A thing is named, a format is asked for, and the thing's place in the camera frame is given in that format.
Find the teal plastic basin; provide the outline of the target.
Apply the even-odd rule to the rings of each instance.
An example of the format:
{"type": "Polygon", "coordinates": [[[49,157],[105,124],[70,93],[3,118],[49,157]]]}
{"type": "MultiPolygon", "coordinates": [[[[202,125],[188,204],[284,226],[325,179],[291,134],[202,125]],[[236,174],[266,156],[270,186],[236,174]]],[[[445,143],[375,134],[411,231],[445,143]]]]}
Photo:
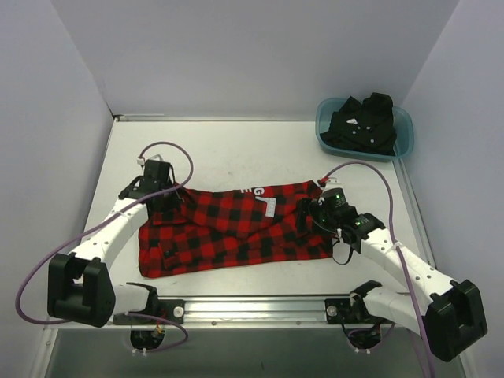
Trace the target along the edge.
{"type": "Polygon", "coordinates": [[[320,148],[326,154],[359,160],[387,162],[405,158],[412,152],[414,147],[413,122],[410,115],[398,106],[392,106],[392,113],[394,116],[393,126],[397,135],[394,144],[394,155],[371,154],[329,146],[323,141],[321,134],[329,129],[332,114],[339,111],[346,101],[345,98],[327,98],[317,107],[315,136],[317,137],[320,148]]]}

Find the aluminium front rail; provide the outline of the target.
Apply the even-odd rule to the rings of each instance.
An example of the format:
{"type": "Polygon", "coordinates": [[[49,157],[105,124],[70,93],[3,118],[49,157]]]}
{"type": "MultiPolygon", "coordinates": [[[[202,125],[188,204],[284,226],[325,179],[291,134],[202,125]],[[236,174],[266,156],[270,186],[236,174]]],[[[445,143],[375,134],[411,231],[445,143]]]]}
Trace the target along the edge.
{"type": "MultiPolygon", "coordinates": [[[[327,323],[324,310],[326,298],[349,298],[351,305],[358,305],[374,317],[382,317],[400,327],[417,332],[417,317],[410,297],[378,287],[364,298],[356,295],[294,295],[294,296],[196,296],[166,297],[161,299],[183,299],[186,302],[184,322],[198,323],[327,323]]],[[[167,320],[141,313],[126,316],[144,317],[156,321],[167,320]]],[[[49,326],[58,327],[72,321],[50,316],[49,326]]]]}

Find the black button shirt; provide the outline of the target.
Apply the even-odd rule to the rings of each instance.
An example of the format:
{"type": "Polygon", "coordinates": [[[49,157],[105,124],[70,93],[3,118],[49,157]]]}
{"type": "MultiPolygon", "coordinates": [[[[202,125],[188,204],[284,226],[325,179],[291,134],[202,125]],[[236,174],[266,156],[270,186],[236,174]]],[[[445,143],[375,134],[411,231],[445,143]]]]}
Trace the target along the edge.
{"type": "Polygon", "coordinates": [[[321,133],[321,140],[330,147],[388,156],[395,154],[396,139],[393,100],[377,92],[362,101],[350,96],[321,133]]]}

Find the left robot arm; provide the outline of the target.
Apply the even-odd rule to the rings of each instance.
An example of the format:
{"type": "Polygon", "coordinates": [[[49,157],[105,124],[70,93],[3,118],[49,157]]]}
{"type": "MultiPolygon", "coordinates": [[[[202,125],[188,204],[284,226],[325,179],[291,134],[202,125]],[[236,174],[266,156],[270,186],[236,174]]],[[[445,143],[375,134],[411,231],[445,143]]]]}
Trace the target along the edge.
{"type": "Polygon", "coordinates": [[[173,167],[166,161],[148,160],[118,195],[105,218],[105,226],[68,254],[55,254],[48,267],[47,310],[52,317],[100,328],[113,316],[131,314],[149,324],[159,314],[158,292],[142,283],[114,283],[109,268],[130,238],[166,196],[153,194],[175,186],[173,167]]]}

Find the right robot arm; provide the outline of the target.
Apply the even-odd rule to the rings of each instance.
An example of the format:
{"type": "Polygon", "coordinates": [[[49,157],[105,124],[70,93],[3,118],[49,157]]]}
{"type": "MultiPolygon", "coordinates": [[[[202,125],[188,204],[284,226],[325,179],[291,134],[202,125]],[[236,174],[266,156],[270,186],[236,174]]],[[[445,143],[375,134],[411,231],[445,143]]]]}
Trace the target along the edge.
{"type": "Polygon", "coordinates": [[[407,294],[370,280],[350,294],[350,315],[359,322],[384,318],[419,335],[441,361],[451,361],[488,332],[479,288],[458,282],[400,243],[371,213],[359,213],[343,188],[330,183],[317,199],[300,203],[300,221],[336,237],[402,284],[407,294]]]}

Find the red black plaid shirt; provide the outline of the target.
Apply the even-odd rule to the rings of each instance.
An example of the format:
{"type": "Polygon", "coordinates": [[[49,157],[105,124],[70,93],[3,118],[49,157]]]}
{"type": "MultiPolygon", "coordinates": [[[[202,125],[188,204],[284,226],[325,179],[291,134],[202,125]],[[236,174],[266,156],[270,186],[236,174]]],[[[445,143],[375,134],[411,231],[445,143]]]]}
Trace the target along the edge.
{"type": "Polygon", "coordinates": [[[332,236],[308,210],[320,194],[312,180],[222,192],[182,187],[139,229],[139,272],[154,279],[330,258],[332,236]]]}

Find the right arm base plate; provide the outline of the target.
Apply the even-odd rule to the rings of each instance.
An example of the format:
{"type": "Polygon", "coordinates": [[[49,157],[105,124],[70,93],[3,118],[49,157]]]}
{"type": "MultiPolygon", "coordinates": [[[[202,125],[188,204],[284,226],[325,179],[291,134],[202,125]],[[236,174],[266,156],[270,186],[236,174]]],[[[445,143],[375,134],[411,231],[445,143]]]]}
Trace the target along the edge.
{"type": "Polygon", "coordinates": [[[374,317],[358,305],[351,305],[349,298],[326,298],[324,300],[326,322],[328,324],[390,324],[382,317],[374,317]]]}

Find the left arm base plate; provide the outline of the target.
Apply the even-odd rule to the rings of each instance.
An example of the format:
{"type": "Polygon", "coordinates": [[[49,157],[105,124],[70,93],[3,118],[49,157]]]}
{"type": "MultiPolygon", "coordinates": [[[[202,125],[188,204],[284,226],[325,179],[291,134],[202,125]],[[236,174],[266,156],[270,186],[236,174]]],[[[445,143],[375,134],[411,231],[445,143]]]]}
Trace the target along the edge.
{"type": "MultiPolygon", "coordinates": [[[[151,315],[167,319],[176,324],[184,322],[186,302],[183,299],[161,299],[155,309],[142,311],[144,315],[151,315]]],[[[126,316],[124,314],[113,316],[114,325],[140,325],[140,324],[160,324],[160,321],[147,319],[144,317],[126,316]]]]}

